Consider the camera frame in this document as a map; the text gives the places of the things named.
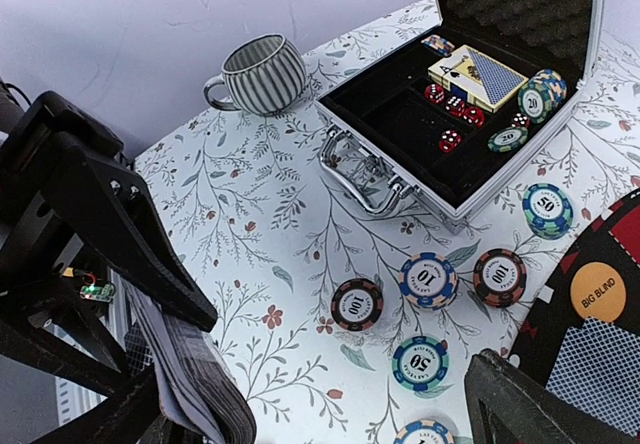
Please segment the red black 100 chip stack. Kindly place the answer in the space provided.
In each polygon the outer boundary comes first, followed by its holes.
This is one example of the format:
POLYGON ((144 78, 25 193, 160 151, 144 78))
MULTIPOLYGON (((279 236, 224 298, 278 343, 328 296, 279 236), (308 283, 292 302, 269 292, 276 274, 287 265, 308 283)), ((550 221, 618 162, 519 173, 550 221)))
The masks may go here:
POLYGON ((380 319, 384 308, 381 288, 364 278, 343 282, 331 299, 331 317, 341 328, 362 332, 380 319))

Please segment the red black 100 chip pile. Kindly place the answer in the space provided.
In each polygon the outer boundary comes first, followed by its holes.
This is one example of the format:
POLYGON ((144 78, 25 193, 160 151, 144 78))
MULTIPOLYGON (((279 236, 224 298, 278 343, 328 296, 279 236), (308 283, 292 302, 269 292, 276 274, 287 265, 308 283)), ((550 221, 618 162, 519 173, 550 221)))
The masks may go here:
POLYGON ((520 300, 526 289, 527 270, 524 261, 513 251, 494 248, 476 261, 473 285, 485 304, 509 307, 520 300))

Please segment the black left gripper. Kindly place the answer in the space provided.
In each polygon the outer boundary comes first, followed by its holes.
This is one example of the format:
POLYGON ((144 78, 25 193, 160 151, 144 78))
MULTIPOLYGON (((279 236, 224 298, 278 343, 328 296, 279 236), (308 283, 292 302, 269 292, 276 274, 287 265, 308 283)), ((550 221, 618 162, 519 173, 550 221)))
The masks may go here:
POLYGON ((3 110, 1 125, 12 127, 1 145, 3 294, 61 273, 82 247, 75 232, 165 312, 213 329, 217 312, 177 258, 146 183, 113 158, 124 144, 111 129, 54 91, 24 113, 3 110))

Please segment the blue green 50 chip pile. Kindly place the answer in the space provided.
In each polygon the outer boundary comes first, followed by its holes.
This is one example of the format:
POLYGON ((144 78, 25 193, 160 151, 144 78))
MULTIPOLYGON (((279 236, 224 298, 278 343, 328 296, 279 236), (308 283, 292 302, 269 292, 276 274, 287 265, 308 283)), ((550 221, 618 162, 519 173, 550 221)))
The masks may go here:
POLYGON ((528 187, 522 209, 530 230, 538 237, 556 240, 571 228, 574 212, 568 196, 556 185, 536 183, 528 187))

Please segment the orange big blind button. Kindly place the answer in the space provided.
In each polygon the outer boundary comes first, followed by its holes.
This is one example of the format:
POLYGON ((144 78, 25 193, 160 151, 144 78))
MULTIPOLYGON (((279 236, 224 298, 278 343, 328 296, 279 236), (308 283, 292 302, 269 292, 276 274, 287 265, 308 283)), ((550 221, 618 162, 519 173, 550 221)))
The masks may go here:
POLYGON ((613 323, 624 311, 627 290, 614 267, 604 262, 589 262, 573 276, 570 298, 581 319, 593 317, 613 323))

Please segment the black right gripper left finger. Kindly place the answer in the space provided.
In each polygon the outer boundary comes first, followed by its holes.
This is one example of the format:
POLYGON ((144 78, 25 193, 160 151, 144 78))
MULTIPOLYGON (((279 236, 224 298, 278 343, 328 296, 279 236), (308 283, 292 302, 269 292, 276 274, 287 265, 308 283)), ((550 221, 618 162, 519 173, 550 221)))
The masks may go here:
POLYGON ((89 412, 33 444, 137 443, 160 415, 154 368, 146 368, 89 412))

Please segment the single blue backed card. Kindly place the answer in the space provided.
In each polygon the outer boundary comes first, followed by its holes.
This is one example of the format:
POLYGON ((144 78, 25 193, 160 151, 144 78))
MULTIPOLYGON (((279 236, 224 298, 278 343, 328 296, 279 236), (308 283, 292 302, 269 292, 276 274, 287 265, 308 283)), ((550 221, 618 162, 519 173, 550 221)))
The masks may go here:
POLYGON ((589 317, 563 338, 546 390, 633 437, 639 435, 639 336, 589 317))

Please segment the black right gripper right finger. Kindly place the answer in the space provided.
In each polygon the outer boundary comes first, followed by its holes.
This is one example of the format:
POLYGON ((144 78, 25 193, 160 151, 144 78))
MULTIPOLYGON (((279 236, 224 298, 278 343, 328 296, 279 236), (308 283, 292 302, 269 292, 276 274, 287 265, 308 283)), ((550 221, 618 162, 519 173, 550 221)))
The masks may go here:
POLYGON ((633 443, 634 438, 558 399, 491 349, 464 377, 475 443, 633 443))

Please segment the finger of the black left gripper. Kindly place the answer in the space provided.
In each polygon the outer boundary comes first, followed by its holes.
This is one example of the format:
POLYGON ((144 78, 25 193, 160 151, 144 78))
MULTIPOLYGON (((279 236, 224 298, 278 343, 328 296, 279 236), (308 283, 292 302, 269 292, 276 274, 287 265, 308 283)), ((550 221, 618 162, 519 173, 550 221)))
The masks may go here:
POLYGON ((72 302, 65 283, 37 283, 1 297, 1 354, 110 396, 129 381, 59 336, 56 318, 72 302))

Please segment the blue green 50 chip stack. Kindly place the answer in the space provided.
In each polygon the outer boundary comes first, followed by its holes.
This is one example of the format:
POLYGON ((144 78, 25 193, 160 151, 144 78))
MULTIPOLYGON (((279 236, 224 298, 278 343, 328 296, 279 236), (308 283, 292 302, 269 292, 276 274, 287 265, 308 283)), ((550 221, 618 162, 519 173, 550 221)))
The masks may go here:
POLYGON ((396 382, 413 392, 431 392, 449 371, 448 345, 430 335, 418 335, 401 342, 391 360, 396 382))

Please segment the blue card deck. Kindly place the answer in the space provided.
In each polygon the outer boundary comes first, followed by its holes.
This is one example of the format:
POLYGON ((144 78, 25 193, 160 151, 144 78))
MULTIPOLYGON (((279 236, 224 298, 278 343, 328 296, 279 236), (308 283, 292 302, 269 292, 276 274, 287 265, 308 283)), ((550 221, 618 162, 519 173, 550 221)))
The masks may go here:
POLYGON ((213 443, 253 443, 257 425, 209 333, 173 315, 132 284, 124 284, 149 347, 161 413, 213 443))

